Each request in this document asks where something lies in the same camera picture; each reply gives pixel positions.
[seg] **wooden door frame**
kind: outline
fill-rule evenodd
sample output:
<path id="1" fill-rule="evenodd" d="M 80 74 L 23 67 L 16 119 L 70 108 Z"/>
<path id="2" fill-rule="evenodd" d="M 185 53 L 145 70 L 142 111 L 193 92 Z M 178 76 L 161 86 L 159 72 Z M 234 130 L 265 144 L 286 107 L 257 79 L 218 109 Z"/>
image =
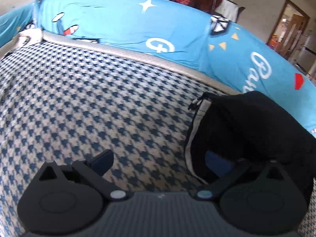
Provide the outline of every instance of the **wooden door frame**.
<path id="1" fill-rule="evenodd" d="M 286 8 L 286 6 L 287 6 L 288 4 L 291 5 L 292 7 L 294 7 L 294 9 L 296 9 L 300 14 L 302 14 L 303 17 L 307 18 L 306 24 L 305 24 L 305 26 L 304 26 L 303 29 L 302 29 L 302 35 L 304 34 L 304 31 L 305 31 L 305 29 L 306 29 L 306 27 L 307 27 L 307 25 L 308 25 L 308 22 L 309 22 L 309 20 L 310 20 L 310 17 L 309 17 L 301 8 L 299 8 L 295 3 L 293 3 L 291 0 L 285 0 L 285 3 L 284 3 L 283 8 L 282 8 L 282 11 L 281 11 L 281 13 L 280 13 L 280 15 L 279 15 L 279 18 L 278 18 L 277 22 L 275 23 L 275 25 L 274 25 L 274 27 L 273 27 L 273 29 L 272 29 L 272 32 L 271 32 L 271 34 L 270 34 L 270 36 L 269 36 L 269 39 L 268 39 L 268 41 L 267 41 L 267 44 L 268 44 L 269 41 L 271 40 L 272 35 L 273 35 L 274 32 L 276 31 L 277 27 L 279 26 L 279 23 L 280 23 L 280 21 L 281 21 L 281 19 L 282 19 L 282 16 L 283 16 L 283 14 L 284 14 L 285 8 Z"/>

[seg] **bed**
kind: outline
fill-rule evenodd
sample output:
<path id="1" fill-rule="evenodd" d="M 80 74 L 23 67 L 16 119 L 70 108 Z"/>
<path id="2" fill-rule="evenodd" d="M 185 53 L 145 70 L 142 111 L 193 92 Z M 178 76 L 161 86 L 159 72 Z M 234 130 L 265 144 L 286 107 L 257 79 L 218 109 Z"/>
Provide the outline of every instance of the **bed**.
<path id="1" fill-rule="evenodd" d="M 182 149 L 203 92 L 259 90 L 315 128 L 315 87 L 224 18 L 165 0 L 39 0 L 0 21 L 1 237 L 23 233 L 16 206 L 44 161 L 111 149 L 104 177 L 122 189 L 199 186 Z"/>

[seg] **white stripe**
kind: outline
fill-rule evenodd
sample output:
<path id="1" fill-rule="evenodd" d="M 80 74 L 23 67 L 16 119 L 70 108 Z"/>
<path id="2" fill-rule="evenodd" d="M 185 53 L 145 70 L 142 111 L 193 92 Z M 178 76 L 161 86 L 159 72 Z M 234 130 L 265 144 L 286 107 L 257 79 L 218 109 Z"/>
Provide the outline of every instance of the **white stripe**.
<path id="1" fill-rule="evenodd" d="M 185 151 L 184 151 L 184 159 L 185 159 L 185 162 L 186 162 L 186 166 L 188 168 L 188 170 L 190 171 L 190 173 L 195 176 L 196 178 L 198 178 L 201 182 L 205 183 L 205 184 L 208 184 L 204 179 L 198 177 L 196 175 L 196 173 L 194 172 L 193 170 L 193 166 L 192 166 L 192 158 L 191 158 L 191 145 L 192 145 L 192 141 L 193 141 L 193 138 L 195 137 L 197 131 L 198 131 L 198 128 L 200 126 L 200 123 L 201 123 L 201 120 L 202 118 L 204 117 L 206 111 L 209 109 L 209 107 L 211 106 L 211 102 L 208 101 L 208 100 L 203 100 L 202 103 L 201 103 L 201 106 L 194 118 L 194 121 L 193 121 L 193 127 L 192 127 L 192 131 L 191 131 L 191 134 L 190 134 L 190 138 L 189 138 L 189 141 L 185 147 Z"/>

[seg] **houndstooth fabric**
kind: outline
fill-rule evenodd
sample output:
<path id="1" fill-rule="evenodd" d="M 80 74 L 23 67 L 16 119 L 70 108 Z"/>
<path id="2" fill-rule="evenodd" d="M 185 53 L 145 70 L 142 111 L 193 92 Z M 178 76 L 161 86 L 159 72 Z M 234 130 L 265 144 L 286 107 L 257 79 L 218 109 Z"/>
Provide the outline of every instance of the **houndstooth fabric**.
<path id="1" fill-rule="evenodd" d="M 50 42 L 0 62 L 0 236 L 23 233 L 17 203 L 44 161 L 70 164 L 111 149 L 105 178 L 131 191 L 199 186 L 183 160 L 203 92 L 188 77 L 124 58 Z M 315 202 L 301 232 L 313 236 Z"/>

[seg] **red shape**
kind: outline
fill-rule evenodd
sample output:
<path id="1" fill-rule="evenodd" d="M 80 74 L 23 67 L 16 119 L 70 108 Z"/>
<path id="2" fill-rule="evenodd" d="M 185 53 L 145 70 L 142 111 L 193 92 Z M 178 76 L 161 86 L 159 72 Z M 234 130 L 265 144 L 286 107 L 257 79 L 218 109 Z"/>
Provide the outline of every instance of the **red shape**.
<path id="1" fill-rule="evenodd" d="M 300 90 L 304 84 L 304 78 L 301 74 L 295 73 L 295 90 Z"/>

